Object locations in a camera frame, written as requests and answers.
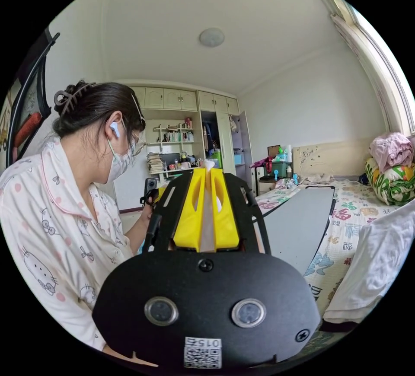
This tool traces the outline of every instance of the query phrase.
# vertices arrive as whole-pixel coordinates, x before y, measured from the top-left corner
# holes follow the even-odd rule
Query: pajama shirt
[[[91,185],[98,221],[81,197],[58,138],[0,177],[0,222],[27,285],[71,335],[102,350],[92,319],[111,271],[131,258],[114,200]]]

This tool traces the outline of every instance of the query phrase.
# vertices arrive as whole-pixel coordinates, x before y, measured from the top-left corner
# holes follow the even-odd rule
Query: white cloth
[[[110,272],[133,256],[115,202],[91,185],[98,222],[58,139],[0,177],[0,221],[12,257],[39,302],[66,331],[102,350],[92,319]]]
[[[415,201],[363,226],[350,268],[323,319],[360,323],[393,284],[414,237]]]

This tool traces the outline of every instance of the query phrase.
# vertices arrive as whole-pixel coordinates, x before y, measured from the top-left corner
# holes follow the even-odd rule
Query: ceiling
[[[111,79],[164,80],[239,94],[339,39],[321,0],[104,0]],[[224,43],[198,40],[209,27]]]

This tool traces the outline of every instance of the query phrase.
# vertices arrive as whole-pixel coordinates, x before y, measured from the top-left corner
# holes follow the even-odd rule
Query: ceiling light
[[[220,29],[210,28],[200,34],[200,43],[209,48],[215,48],[223,43],[225,35]]]

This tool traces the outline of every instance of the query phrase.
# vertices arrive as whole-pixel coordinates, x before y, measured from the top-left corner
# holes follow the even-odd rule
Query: qr code
[[[185,339],[185,367],[220,369],[222,367],[222,343],[220,339]]]

